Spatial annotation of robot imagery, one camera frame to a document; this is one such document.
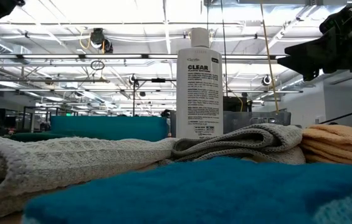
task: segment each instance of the teal partition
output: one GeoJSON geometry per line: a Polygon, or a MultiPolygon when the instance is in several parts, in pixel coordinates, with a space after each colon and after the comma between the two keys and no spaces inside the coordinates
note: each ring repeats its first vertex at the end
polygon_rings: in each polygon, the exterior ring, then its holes
{"type": "Polygon", "coordinates": [[[159,141],[167,137],[165,118],[53,116],[51,133],[107,140],[142,139],[159,141]]]}

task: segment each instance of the ceiling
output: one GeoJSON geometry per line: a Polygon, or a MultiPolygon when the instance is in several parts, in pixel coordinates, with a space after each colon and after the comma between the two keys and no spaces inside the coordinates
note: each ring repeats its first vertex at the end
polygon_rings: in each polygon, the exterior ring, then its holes
{"type": "MultiPolygon", "coordinates": [[[[251,4],[238,4],[237,1],[224,0],[221,7],[220,1],[212,1],[207,7],[200,0],[29,0],[23,8],[17,7],[9,16],[0,19],[0,41],[24,46],[33,54],[100,54],[91,46],[84,49],[79,41],[82,39],[82,43],[87,45],[88,34],[93,28],[100,27],[105,29],[114,54],[166,55],[177,54],[178,50],[189,47],[190,30],[193,27],[204,27],[212,35],[211,49],[222,54],[266,54],[262,13],[258,4],[260,1],[249,2],[251,4]]],[[[318,26],[346,4],[346,0],[332,1],[332,5],[324,6],[306,6],[304,0],[273,2],[278,3],[264,5],[271,55],[283,55],[285,47],[320,37],[318,26]]],[[[91,80],[86,80],[86,69],[88,73],[93,71],[88,66],[83,69],[75,60],[36,59],[25,66],[24,71],[30,73],[28,78],[75,79],[74,83],[80,85],[80,88],[95,89],[130,88],[128,79],[132,74],[137,78],[175,79],[177,73],[175,60],[128,59],[125,62],[116,59],[106,60],[105,63],[107,66],[95,78],[103,77],[110,83],[92,83],[91,80]],[[50,62],[59,65],[48,66],[50,62]]],[[[0,61],[0,64],[4,64],[2,68],[11,73],[21,74],[19,63],[5,60],[0,61]]],[[[272,64],[272,70],[278,84],[298,76],[276,63],[272,64]]],[[[239,61],[227,64],[228,87],[232,89],[261,90],[263,86],[260,78],[267,74],[269,65],[265,62],[239,61]]],[[[45,86],[44,83],[39,85],[41,88],[55,88],[45,86]]],[[[147,82],[141,87],[141,90],[144,89],[173,90],[174,85],[170,82],[147,82]]],[[[108,103],[127,105],[122,107],[124,110],[119,110],[120,113],[130,109],[130,95],[131,93],[97,93],[97,96],[108,103]]],[[[80,101],[73,96],[69,99],[80,101]]],[[[147,102],[174,99],[175,93],[147,93],[145,97],[139,97],[139,100],[147,102]]],[[[155,107],[158,111],[175,107],[174,102],[158,102],[152,106],[140,105],[138,113],[146,114],[146,110],[155,107]]]]}

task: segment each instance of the white plastic bottle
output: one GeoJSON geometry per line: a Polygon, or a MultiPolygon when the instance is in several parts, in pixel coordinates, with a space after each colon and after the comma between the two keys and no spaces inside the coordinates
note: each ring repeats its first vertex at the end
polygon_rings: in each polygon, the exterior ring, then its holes
{"type": "Polygon", "coordinates": [[[191,31],[191,48],[178,52],[176,137],[202,139],[223,134],[222,58],[209,49],[209,33],[191,31]]]}

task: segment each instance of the peach towel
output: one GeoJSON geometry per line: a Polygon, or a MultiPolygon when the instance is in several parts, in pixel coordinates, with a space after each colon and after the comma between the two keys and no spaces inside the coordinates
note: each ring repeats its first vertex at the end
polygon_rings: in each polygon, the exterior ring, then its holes
{"type": "Polygon", "coordinates": [[[303,130],[300,147],[307,162],[352,164],[352,128],[318,124],[303,130]]]}

